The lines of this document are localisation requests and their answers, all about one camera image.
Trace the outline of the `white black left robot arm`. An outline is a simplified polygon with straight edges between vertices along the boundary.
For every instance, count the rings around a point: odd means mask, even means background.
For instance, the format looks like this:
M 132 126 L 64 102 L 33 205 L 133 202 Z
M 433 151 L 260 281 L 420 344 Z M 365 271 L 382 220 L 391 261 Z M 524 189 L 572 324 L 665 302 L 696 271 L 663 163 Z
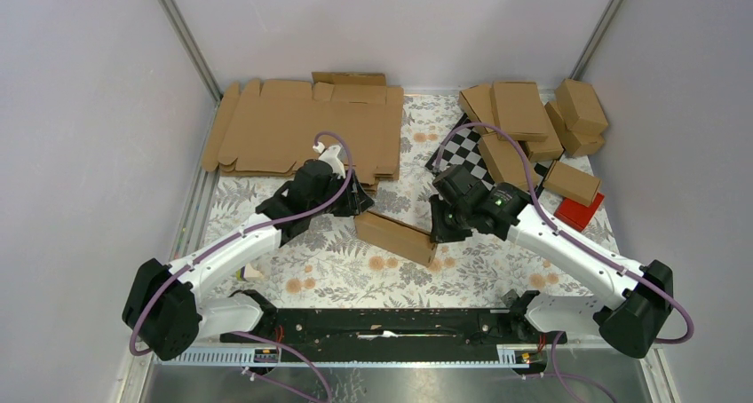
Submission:
M 265 311 L 269 304 L 264 298 L 251 291 L 228 297 L 210 292 L 250 261 L 305 233 L 313 217 L 356 217 L 373 204 L 354 173 L 340 175 L 324 161 L 309 161 L 236 231 L 168 264 L 146 261 L 122 314 L 132 330 L 132 354 L 140 353 L 136 344 L 142 342 L 161 360 L 172 360 L 198 339 L 231 332 L 267 340 L 276 320 Z

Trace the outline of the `brown cardboard box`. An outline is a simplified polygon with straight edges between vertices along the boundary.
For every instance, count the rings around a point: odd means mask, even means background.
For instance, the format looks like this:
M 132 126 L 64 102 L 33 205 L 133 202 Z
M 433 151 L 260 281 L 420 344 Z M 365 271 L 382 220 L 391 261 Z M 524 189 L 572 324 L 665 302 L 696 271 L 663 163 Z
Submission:
M 371 211 L 353 221 L 360 240 L 422 266 L 432 263 L 437 244 L 425 230 Z

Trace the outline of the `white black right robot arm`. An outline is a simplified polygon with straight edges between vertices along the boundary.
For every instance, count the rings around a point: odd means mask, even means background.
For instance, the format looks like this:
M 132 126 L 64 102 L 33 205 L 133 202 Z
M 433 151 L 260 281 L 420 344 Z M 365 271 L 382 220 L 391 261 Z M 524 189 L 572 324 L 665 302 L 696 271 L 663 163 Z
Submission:
M 509 319 L 518 341 L 530 343 L 542 332 L 599 336 L 634 359 L 657 344 L 673 310 L 674 278 L 666 264 L 643 265 L 610 252 L 535 204 L 528 192 L 508 183 L 487 187 L 460 165 L 432 184 L 432 241 L 493 235 L 551 261 L 590 291 L 587 297 L 527 292 Z

